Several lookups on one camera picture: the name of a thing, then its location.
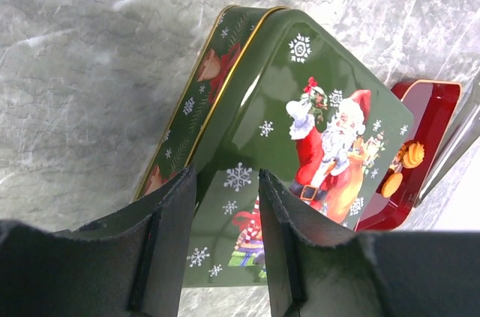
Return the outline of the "gold tin lid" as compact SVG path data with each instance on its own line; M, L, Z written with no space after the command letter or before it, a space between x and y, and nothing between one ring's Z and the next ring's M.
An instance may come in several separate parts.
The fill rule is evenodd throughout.
M193 156L199 201L184 285L266 283L259 173L354 229L412 113L300 10L263 16L226 75Z

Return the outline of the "silver metal tongs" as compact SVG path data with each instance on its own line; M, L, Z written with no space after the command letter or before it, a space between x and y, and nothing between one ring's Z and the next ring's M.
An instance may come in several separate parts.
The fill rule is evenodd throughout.
M445 133L446 141L439 151L414 207L425 200L427 194L479 138L479 81L472 84L472 91Z

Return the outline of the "green cookie tin box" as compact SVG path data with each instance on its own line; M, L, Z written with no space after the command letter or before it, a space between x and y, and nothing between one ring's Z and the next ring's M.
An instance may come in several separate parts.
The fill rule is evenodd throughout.
M267 17L285 9L285 6L259 8L233 4L219 13L162 140L139 183L135 200L161 187L191 163L218 99L228 86L239 60Z

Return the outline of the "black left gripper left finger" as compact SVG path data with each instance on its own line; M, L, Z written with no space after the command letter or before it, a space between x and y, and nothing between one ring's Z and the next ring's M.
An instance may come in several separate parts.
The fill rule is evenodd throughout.
M175 316L197 194L194 167L70 231L1 222L3 316Z

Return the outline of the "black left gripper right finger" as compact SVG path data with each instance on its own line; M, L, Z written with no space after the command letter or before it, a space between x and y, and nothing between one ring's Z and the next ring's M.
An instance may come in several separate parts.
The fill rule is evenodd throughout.
M259 173L273 316L477 316L479 234L354 232Z

